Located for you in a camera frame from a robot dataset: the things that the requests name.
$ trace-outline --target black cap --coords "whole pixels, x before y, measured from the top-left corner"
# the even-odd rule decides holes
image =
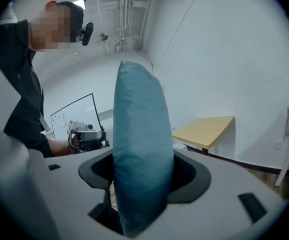
[[[58,2],[57,6],[64,6],[70,9],[70,42],[75,43],[81,34],[84,21],[84,9],[73,2]]]

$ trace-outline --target electrical outlet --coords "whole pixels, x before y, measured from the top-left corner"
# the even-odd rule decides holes
[[[273,147],[273,149],[275,149],[275,150],[281,150],[281,146],[282,146],[282,140],[281,139],[276,139],[275,141],[274,141],[274,147]]]

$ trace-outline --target table leg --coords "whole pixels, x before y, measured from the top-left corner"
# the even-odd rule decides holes
[[[289,167],[289,142],[288,142],[288,147],[286,149],[286,154],[285,154],[285,157],[283,160],[283,165],[282,165],[281,171],[280,171],[279,176],[275,182],[276,187],[278,187],[281,184],[281,182],[283,181],[284,176],[288,170],[288,167]]]
[[[209,150],[206,148],[202,148],[202,154],[209,156]]]

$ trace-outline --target ceiling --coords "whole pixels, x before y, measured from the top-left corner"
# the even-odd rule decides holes
[[[27,19],[32,20],[37,17],[44,9],[47,2],[52,0],[12,0],[13,11],[19,21]],[[33,64],[40,78],[47,80],[51,74],[50,70],[62,72],[68,68],[80,64],[79,58],[85,62],[88,59],[105,56],[107,54],[104,44],[99,40],[99,34],[106,32],[108,34],[108,45],[110,52],[114,53],[115,45],[119,43],[120,32],[116,29],[120,28],[119,11],[120,0],[99,0],[101,8],[101,16],[103,27],[100,23],[100,16],[97,11],[97,0],[86,0],[83,18],[83,26],[88,22],[93,22],[94,31],[87,46],[82,46],[81,43],[70,43],[65,48],[53,49],[45,52],[37,52],[33,59]],[[147,0],[135,0],[134,11],[132,18],[132,35],[138,37],[140,35],[142,21],[145,15]],[[128,49],[134,49],[135,46],[128,45]]]

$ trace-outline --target white wall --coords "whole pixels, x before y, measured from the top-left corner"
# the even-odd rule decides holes
[[[172,3],[151,4],[145,35],[171,123],[178,129],[196,118],[233,115],[235,126],[210,152],[281,168],[286,142],[274,149],[274,141],[283,140],[289,106],[289,20],[283,9],[275,0],[195,0],[162,56],[164,39],[170,41],[175,29],[165,22],[180,22],[186,13],[168,10]],[[162,26],[169,34],[160,39],[154,32]]]
[[[149,72],[153,72],[152,65],[148,60],[136,51],[128,51],[113,54],[110,57],[93,58],[85,62],[85,65],[77,65],[43,83],[44,118],[49,126],[51,127],[50,115],[91,93],[94,95],[99,114],[112,110],[114,108],[114,93],[120,61],[137,62]],[[101,124],[112,143],[112,117],[101,121]]]

